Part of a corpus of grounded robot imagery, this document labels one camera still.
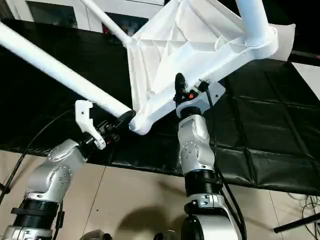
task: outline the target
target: white clamp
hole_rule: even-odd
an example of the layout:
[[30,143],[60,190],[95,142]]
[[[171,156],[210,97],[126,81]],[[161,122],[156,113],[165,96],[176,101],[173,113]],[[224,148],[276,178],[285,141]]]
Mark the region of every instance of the white clamp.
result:
[[75,121],[80,127],[81,131],[87,132],[94,139],[94,143],[98,149],[102,150],[106,147],[106,142],[100,133],[94,127],[94,120],[90,118],[90,109],[93,103],[87,100],[75,101]]

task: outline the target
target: black connector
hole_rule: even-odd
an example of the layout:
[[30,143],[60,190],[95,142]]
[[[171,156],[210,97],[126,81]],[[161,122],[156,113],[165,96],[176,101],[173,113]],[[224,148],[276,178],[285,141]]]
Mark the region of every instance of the black connector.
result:
[[200,85],[197,87],[197,89],[202,93],[204,93],[208,88],[209,83],[207,83],[206,81],[201,81]]

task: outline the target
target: black padded surface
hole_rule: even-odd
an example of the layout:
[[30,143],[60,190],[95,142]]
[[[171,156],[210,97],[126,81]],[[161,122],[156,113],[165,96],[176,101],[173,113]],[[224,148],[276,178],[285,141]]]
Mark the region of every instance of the black padded surface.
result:
[[[100,33],[7,20],[15,31],[107,93],[131,107],[126,50]],[[53,117],[81,97],[0,48],[0,149],[21,152]],[[222,81],[226,93],[207,111],[216,162],[231,184],[320,196],[320,102],[289,62],[257,60]],[[112,119],[94,109],[95,123]],[[180,175],[174,112],[145,136],[130,131],[91,163]],[[78,139],[72,114],[58,120],[34,143],[46,155],[66,138]]]

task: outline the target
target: wire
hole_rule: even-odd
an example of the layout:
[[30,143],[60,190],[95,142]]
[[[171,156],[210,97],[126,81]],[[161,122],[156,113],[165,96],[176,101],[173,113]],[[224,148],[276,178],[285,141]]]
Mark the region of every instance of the wire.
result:
[[[310,196],[310,195],[306,195],[305,198],[303,199],[298,199],[293,197],[292,195],[288,194],[291,198],[297,200],[297,201],[303,201],[304,200],[304,206],[301,209],[301,219],[305,218],[305,210],[306,209],[310,209],[313,210],[314,214],[316,213],[316,207],[320,206],[320,200],[318,199],[318,197],[316,196]],[[317,222],[313,223],[313,227],[314,227],[314,233],[310,230],[310,228],[308,227],[308,225],[304,225],[304,227],[306,228],[306,230],[314,237],[315,240],[320,240],[318,238],[318,234],[320,235],[320,231],[319,231],[319,226]]]
[[238,225],[238,228],[240,230],[240,233],[241,233],[241,237],[242,237],[242,240],[247,240],[247,227],[246,227],[246,222],[245,222],[245,219],[244,219],[244,216],[241,212],[241,209],[238,205],[238,202],[235,198],[235,196],[233,195],[229,185],[227,184],[224,176],[222,175],[221,171],[219,168],[215,168],[216,172],[219,174],[224,186],[225,186],[225,189],[226,191],[228,192],[233,204],[234,204],[234,207],[235,207],[235,210],[238,214],[238,217],[239,217],[239,224],[237,223],[237,221],[235,220],[235,223]]
[[[206,88],[205,90],[205,93],[206,93],[206,96],[208,98],[208,101],[209,101],[209,105],[210,105],[210,108],[211,108],[211,112],[212,112],[212,116],[214,117],[214,105],[213,105],[213,102],[212,102],[212,98],[211,98],[211,94],[210,94],[210,91],[208,88]],[[223,191],[221,191],[224,195],[224,199],[226,200],[225,203],[227,204],[230,212],[231,212],[231,215],[232,217],[234,218],[234,221],[235,223],[237,224],[239,230],[240,230],[240,233],[241,233],[241,237],[242,237],[242,240],[247,240],[247,227],[246,227],[246,223],[245,223],[245,219],[244,219],[244,216],[241,212],[241,209],[238,205],[238,202],[235,198],[235,196],[233,195],[229,185],[227,184],[223,174],[221,173],[221,171],[219,170],[219,168],[217,166],[215,166],[215,170],[216,172],[219,174],[224,186],[225,186],[225,189],[226,191],[228,192],[233,204],[234,204],[234,207],[235,207],[235,210],[238,214],[238,216],[236,215],[235,211],[233,210],[233,208],[231,207],[230,203],[228,202],[226,196],[224,195]]]
[[287,192],[287,194],[289,195],[290,198],[292,198],[292,199],[294,199],[294,200],[297,200],[297,201],[305,200],[305,199],[308,197],[307,195],[305,195],[304,198],[299,199],[299,198],[296,198],[296,197],[292,196],[292,194],[291,194],[290,192]]
[[22,161],[24,160],[25,156],[28,153],[29,148],[31,147],[31,145],[33,144],[33,142],[37,139],[37,137],[39,137],[40,134],[42,134],[42,132],[44,130],[46,130],[51,124],[53,124],[56,120],[60,119],[61,117],[63,117],[64,115],[68,114],[69,112],[71,112],[72,109],[65,111],[64,113],[60,114],[59,116],[57,116],[56,118],[54,118],[52,121],[50,121],[46,126],[44,126],[34,137],[33,139],[30,141],[30,143],[27,145],[27,147],[25,148],[24,152],[22,153],[22,155],[20,156],[19,160],[17,161],[16,165],[14,166],[11,175],[9,176],[8,181],[5,184],[4,190],[1,192],[0,195],[0,205],[6,195],[7,190],[9,189],[9,186],[12,182],[12,180],[14,179]]
[[61,226],[61,221],[63,221],[63,208],[64,208],[64,201],[62,200],[61,203],[60,203],[60,206],[59,206],[59,213],[57,215],[57,219],[56,219],[56,223],[55,223],[55,231],[54,231],[54,235],[53,235],[53,238],[52,240],[56,240],[57,239],[57,236],[58,236],[58,233],[59,233],[59,229],[60,229],[60,226]]
[[234,211],[234,209],[230,205],[230,203],[229,203],[229,201],[228,201],[228,199],[227,199],[227,197],[226,197],[226,195],[225,195],[225,193],[224,193],[224,191],[222,189],[220,190],[220,194],[224,197],[225,204],[228,207],[228,209],[230,210],[231,216],[233,217],[236,225],[238,226],[239,230],[241,231],[241,228],[240,228],[241,223],[239,221],[238,215],[236,214],[236,212]]

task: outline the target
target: white tube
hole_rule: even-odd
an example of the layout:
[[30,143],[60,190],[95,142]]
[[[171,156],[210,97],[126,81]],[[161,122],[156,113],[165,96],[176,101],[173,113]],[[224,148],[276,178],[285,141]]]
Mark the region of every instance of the white tube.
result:
[[247,34],[246,44],[255,47],[267,43],[272,29],[262,0],[236,0],[236,4]]
[[132,38],[128,36],[104,11],[101,10],[92,0],[81,0],[81,2],[90,9],[107,28],[113,32],[124,46],[131,43]]
[[115,117],[131,109],[0,22],[0,45]]

